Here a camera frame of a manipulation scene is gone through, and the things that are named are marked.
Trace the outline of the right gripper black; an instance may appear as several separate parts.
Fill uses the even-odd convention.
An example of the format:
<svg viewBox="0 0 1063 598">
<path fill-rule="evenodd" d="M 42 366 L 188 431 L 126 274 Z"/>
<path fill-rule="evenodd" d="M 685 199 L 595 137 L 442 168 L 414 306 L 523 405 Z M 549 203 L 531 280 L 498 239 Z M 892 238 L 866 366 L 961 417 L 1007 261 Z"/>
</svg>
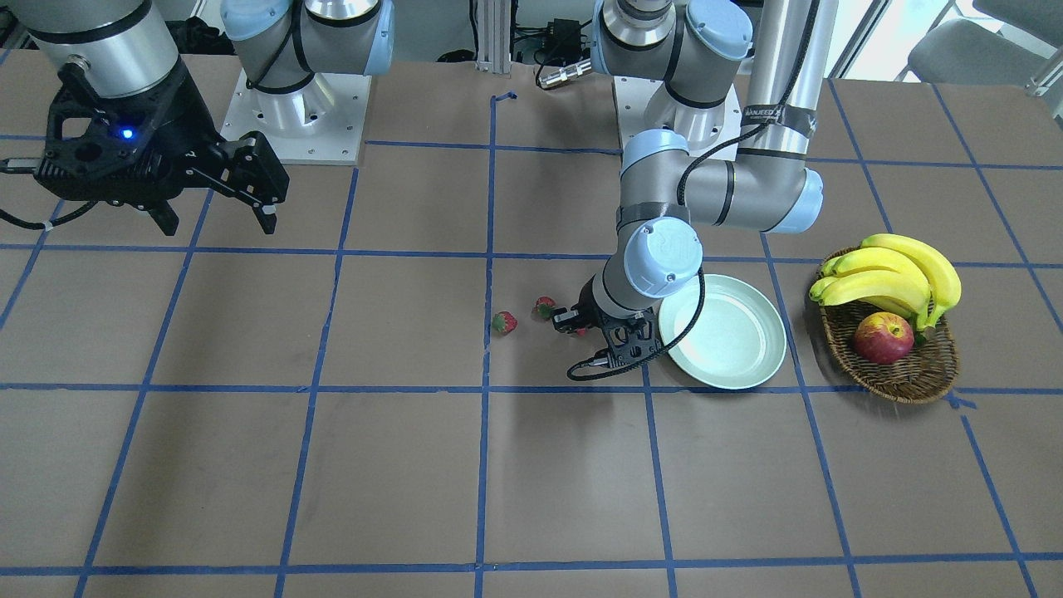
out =
<svg viewBox="0 0 1063 598">
<path fill-rule="evenodd" d="M 276 232 L 277 205 L 290 178 L 261 131 L 221 140 L 183 63 L 147 91 L 121 98 L 96 93 L 75 63 L 58 72 L 48 112 L 39 184 L 65 200 L 141 205 L 163 235 L 174 236 L 170 199 L 186 186 L 209 187 L 249 207 L 263 233 Z"/>
</svg>

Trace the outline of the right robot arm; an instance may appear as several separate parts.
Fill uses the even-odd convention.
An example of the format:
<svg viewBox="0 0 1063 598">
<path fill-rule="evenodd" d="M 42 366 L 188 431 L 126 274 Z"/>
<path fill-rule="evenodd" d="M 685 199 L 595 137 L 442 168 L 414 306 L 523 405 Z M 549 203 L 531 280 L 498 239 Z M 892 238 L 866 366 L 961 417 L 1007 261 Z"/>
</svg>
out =
<svg viewBox="0 0 1063 598">
<path fill-rule="evenodd" d="M 326 76 L 378 76 L 394 55 L 391 1 L 224 1 L 223 32 L 190 19 L 178 31 L 226 41 L 242 62 L 240 91 L 256 119 L 224 139 L 175 41 L 151 1 L 12 1 L 12 15 L 56 66 L 60 90 L 48 109 L 38 158 L 5 159 L 75 211 L 43 221 L 11 213 L 27 230 L 50 230 L 99 203 L 148 213 L 164 235 L 179 216 L 171 200 L 209 187 L 276 230 L 289 175 L 273 141 L 339 126 Z"/>
</svg>

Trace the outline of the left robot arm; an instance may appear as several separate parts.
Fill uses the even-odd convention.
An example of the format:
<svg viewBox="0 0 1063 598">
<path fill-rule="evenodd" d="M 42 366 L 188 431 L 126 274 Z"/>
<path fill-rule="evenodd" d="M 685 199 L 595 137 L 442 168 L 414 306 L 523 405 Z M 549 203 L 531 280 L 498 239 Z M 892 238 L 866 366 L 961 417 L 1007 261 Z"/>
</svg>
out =
<svg viewBox="0 0 1063 598">
<path fill-rule="evenodd" d="M 695 224 L 802 233 L 823 202 L 808 168 L 836 1 L 767 1 L 752 23 L 732 1 L 600 1 L 591 65 L 660 82 L 648 129 L 622 151 L 615 253 L 556 331 L 596 328 L 606 347 L 568 370 L 598 380 L 664 355 L 656 309 L 695 283 Z"/>
</svg>

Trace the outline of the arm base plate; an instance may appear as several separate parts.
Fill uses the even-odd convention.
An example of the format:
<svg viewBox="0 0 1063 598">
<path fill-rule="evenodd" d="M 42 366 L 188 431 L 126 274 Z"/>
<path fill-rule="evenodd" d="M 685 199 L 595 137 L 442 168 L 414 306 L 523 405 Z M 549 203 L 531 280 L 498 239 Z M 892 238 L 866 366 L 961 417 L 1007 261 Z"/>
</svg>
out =
<svg viewBox="0 0 1063 598">
<path fill-rule="evenodd" d="M 372 76 L 316 73 L 307 87 L 284 95 L 251 90 L 240 72 L 221 134 L 267 137 L 285 165 L 356 166 L 360 157 Z"/>
<path fill-rule="evenodd" d="M 698 158 L 740 133 L 741 106 L 733 84 L 720 105 L 707 109 L 678 102 L 661 81 L 640 78 L 615 76 L 614 99 L 622 173 L 658 151 L 684 150 Z"/>
</svg>

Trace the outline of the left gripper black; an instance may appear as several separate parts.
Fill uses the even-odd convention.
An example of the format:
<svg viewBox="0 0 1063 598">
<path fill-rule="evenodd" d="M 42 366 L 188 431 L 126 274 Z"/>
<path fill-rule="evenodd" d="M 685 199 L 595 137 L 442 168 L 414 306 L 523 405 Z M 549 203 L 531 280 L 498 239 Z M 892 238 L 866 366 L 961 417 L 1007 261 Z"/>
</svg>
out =
<svg viewBox="0 0 1063 598">
<path fill-rule="evenodd" d="M 611 317 L 600 309 L 593 292 L 593 281 L 584 285 L 575 307 L 555 309 L 551 323 L 555 331 L 567 336 L 572 336 L 573 330 L 592 328 L 603 334 L 606 347 L 575 364 L 575 370 L 634 370 L 657 359 L 664 348 L 658 332 L 657 317 L 652 309 L 634 317 Z"/>
</svg>

